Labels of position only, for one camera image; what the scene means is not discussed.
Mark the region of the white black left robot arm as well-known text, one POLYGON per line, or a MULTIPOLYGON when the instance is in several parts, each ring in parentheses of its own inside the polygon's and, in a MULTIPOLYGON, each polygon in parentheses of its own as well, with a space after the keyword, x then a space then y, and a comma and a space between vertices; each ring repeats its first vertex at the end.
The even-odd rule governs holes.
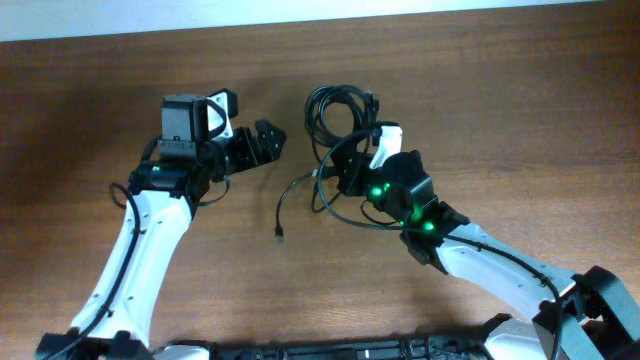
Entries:
POLYGON ((213 183, 278 160, 284 130, 267 120, 254 128, 231 124, 238 114, 235 93, 167 95, 160 135, 145 147, 121 192, 121 230, 100 279, 64 334, 46 333, 38 359, 207 359, 204 345, 150 349, 150 329, 159 290, 172 255, 207 206, 213 183))

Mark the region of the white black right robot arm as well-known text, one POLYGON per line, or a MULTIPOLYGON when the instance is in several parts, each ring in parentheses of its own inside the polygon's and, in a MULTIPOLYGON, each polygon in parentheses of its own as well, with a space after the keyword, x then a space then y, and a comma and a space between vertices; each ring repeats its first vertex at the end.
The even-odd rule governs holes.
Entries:
POLYGON ((636 359, 639 305, 612 272, 584 273, 524 255, 438 199, 416 151, 382 135, 373 154, 356 132, 332 147, 346 195, 362 196, 388 215, 412 256, 468 281, 516 310, 487 322, 482 345, 493 359, 636 359))

